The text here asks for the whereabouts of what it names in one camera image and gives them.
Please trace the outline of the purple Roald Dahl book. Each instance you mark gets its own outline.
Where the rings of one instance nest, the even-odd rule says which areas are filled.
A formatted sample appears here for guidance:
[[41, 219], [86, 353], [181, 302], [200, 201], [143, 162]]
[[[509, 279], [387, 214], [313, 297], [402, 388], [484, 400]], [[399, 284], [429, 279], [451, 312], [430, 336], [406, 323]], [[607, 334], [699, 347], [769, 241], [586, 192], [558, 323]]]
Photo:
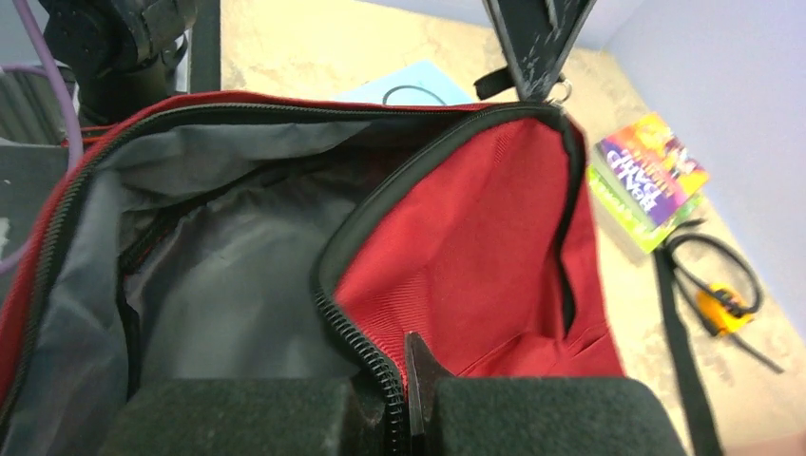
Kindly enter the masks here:
[[668, 222], [710, 180], [668, 123], [645, 114], [598, 141], [593, 168], [650, 228]]

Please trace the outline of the red student backpack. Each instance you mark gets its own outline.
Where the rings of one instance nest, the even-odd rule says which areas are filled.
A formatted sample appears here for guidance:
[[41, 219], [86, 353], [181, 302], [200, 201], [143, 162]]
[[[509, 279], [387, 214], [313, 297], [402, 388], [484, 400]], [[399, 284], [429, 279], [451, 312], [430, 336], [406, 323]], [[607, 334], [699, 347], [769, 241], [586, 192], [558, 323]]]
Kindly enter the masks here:
[[1, 451], [103, 455], [142, 389], [351, 381], [414, 455], [405, 337], [452, 375], [625, 377], [578, 127], [545, 103], [211, 92], [108, 131], [1, 313]]

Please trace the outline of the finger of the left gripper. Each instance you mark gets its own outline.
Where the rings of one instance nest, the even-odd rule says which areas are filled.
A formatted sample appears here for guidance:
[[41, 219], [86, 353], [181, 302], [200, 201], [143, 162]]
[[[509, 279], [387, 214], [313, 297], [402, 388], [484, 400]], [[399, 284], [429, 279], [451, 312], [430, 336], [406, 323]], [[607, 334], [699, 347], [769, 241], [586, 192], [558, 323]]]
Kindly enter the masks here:
[[557, 101], [566, 101], [572, 85], [563, 66], [595, 2], [487, 0], [484, 5], [506, 65], [481, 78], [481, 98], [513, 88], [522, 101], [550, 103], [551, 90], [561, 85], [565, 95]]

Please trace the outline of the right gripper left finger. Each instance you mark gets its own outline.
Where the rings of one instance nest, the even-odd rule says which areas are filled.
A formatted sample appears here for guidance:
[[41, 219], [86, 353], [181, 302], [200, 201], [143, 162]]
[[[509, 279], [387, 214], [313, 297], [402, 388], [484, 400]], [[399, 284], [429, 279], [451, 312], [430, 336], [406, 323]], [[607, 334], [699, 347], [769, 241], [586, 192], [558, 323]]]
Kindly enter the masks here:
[[378, 403], [350, 380], [175, 380], [141, 389], [103, 455], [375, 455]]

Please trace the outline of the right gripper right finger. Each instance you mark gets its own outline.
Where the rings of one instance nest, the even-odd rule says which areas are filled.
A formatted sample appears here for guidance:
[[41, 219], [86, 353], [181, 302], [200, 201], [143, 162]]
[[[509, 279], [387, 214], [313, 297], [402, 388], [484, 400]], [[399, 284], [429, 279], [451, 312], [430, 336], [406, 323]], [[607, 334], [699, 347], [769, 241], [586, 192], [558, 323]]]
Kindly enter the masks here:
[[405, 337], [414, 455], [682, 455], [655, 394], [625, 377], [452, 375]]

